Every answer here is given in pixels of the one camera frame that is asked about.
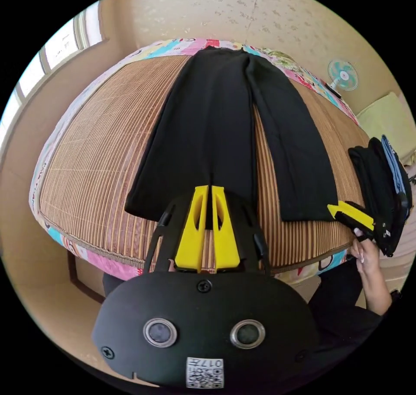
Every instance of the sticker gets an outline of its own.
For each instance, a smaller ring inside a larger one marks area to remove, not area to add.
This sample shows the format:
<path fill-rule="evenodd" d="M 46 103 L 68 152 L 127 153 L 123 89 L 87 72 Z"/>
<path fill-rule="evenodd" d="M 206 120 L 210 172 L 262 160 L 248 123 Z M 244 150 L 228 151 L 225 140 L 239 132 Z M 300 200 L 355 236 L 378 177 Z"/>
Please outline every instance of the sticker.
<path fill-rule="evenodd" d="M 223 359 L 186 359 L 186 387 L 195 389 L 224 388 Z"/>

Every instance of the woven mat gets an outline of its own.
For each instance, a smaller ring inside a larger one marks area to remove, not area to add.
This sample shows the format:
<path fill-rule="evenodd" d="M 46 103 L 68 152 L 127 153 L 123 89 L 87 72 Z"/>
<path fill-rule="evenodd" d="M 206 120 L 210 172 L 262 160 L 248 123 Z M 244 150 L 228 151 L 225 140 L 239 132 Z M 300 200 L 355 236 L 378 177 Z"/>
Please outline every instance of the woven mat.
<path fill-rule="evenodd" d="M 156 222 L 129 215 L 124 202 L 165 97 L 188 58 L 160 57 L 124 66 L 85 103 L 54 151 L 42 185 L 40 211 L 81 246 L 110 259 L 143 266 Z M 322 136 L 339 199 L 363 205 L 347 150 L 366 146 L 367 135 L 322 96 L 292 83 Z M 255 116 L 258 216 L 274 271 L 301 267 L 345 249 L 352 235 L 337 222 L 280 220 L 273 162 L 256 110 Z M 208 231 L 203 267 L 214 268 L 212 234 Z"/>

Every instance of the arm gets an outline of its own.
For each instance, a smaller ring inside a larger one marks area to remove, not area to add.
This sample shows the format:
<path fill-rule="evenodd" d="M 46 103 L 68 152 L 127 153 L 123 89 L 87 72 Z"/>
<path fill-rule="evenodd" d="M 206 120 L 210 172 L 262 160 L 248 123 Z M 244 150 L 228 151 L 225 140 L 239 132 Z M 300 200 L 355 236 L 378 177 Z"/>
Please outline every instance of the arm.
<path fill-rule="evenodd" d="M 355 234 L 359 237 L 362 232 L 356 230 Z M 361 243 L 355 239 L 350 253 L 357 259 L 367 309 L 380 316 L 384 315 L 392 304 L 392 298 L 381 272 L 379 248 L 369 239 Z"/>
<path fill-rule="evenodd" d="M 361 274 L 363 281 L 363 290 L 367 309 L 373 311 L 379 316 L 384 315 L 392 303 L 390 292 L 384 280 L 383 273 L 379 269 L 371 276 Z"/>

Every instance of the human hand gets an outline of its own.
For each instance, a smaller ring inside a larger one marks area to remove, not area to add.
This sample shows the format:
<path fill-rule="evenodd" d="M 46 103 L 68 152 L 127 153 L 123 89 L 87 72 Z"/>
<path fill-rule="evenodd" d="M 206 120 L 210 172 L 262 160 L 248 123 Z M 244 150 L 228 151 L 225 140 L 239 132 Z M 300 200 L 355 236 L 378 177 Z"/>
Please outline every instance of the human hand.
<path fill-rule="evenodd" d="M 354 233 L 357 237 L 363 235 L 360 229 L 355 229 Z M 357 259 L 357 269 L 360 274 L 370 277 L 380 271 L 380 250 L 370 239 L 362 242 L 354 239 L 348 253 Z"/>

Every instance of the patterned bedspread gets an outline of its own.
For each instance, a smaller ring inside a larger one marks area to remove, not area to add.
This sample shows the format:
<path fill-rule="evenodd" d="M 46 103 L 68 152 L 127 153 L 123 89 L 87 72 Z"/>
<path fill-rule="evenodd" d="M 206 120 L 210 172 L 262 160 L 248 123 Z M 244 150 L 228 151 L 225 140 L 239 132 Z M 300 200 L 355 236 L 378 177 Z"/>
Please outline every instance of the patterned bedspread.
<path fill-rule="evenodd" d="M 131 62 L 140 61 L 143 59 L 150 59 L 161 56 L 172 55 L 194 55 L 198 50 L 204 49 L 207 46 L 230 48 L 230 49 L 244 49 L 245 51 L 254 55 L 259 55 L 276 67 L 282 70 L 285 75 L 302 84 L 310 90 L 318 93 L 322 97 L 329 100 L 338 109 L 343 111 L 353 122 L 358 125 L 354 114 L 347 104 L 343 100 L 338 99 L 324 86 L 324 82 L 314 76 L 311 72 L 305 70 L 302 66 L 297 64 L 288 55 L 271 49 L 259 49 L 252 46 L 246 46 L 237 42 L 219 41 L 212 39 L 171 39 L 166 41 L 158 41 L 147 47 L 143 47 L 126 58 L 119 61 L 105 73 L 95 79 L 69 106 L 62 118 L 59 120 L 54 131 L 45 143 L 42 152 L 39 156 L 38 162 L 33 174 L 30 191 L 29 191 L 29 205 L 38 223 L 47 231 L 47 233 L 56 240 L 60 245 L 64 246 L 70 252 L 76 256 L 87 260 L 97 268 L 114 275 L 120 279 L 126 280 L 134 276 L 140 275 L 141 270 L 116 260 L 110 260 L 106 257 L 94 253 L 90 249 L 86 249 L 70 240 L 64 234 L 60 233 L 56 226 L 50 225 L 43 217 L 39 210 L 39 196 L 42 189 L 42 182 L 44 180 L 45 173 L 47 172 L 48 165 L 53 156 L 54 150 L 59 145 L 59 142 L 64 135 L 66 129 L 71 123 L 73 117 L 77 114 L 80 108 L 86 103 L 86 101 L 95 93 L 95 91 L 101 87 L 109 77 L 114 75 L 118 70 Z M 319 262 L 312 263 L 300 269 L 294 269 L 277 274 L 277 276 L 287 282 L 296 283 L 300 282 L 308 277 L 316 275 L 320 272 L 331 269 L 345 260 L 345 251 L 339 252 Z"/>

